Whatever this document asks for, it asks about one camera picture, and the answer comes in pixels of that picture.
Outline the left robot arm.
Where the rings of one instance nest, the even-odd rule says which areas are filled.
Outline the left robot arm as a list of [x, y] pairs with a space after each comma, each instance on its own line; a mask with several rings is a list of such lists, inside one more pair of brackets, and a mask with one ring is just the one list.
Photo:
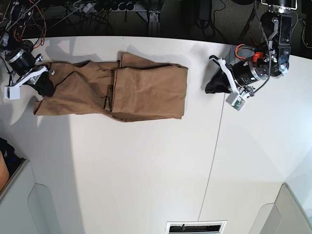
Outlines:
[[219, 70], [205, 87], [205, 93], [238, 93], [254, 96], [260, 89], [252, 84], [270, 78], [279, 78], [288, 73], [293, 33], [290, 11], [297, 9], [295, 0], [263, 0], [267, 6], [263, 15], [258, 13], [258, 4], [254, 3], [253, 13], [261, 32], [261, 41], [257, 46], [240, 44], [235, 48], [235, 64], [229, 64], [223, 58], [210, 56]]

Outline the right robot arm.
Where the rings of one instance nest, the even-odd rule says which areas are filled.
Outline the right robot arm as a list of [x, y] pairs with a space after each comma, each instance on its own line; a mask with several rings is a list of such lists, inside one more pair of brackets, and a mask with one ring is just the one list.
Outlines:
[[[20, 98], [22, 86], [30, 86], [43, 97], [55, 92], [49, 79], [54, 70], [42, 64], [42, 54], [33, 55], [33, 50], [44, 45], [46, 21], [39, 8], [39, 0], [2, 0], [0, 2], [0, 61], [9, 76], [4, 87], [4, 97], [10, 100]], [[28, 22], [39, 30], [39, 39], [33, 43], [23, 38]]]

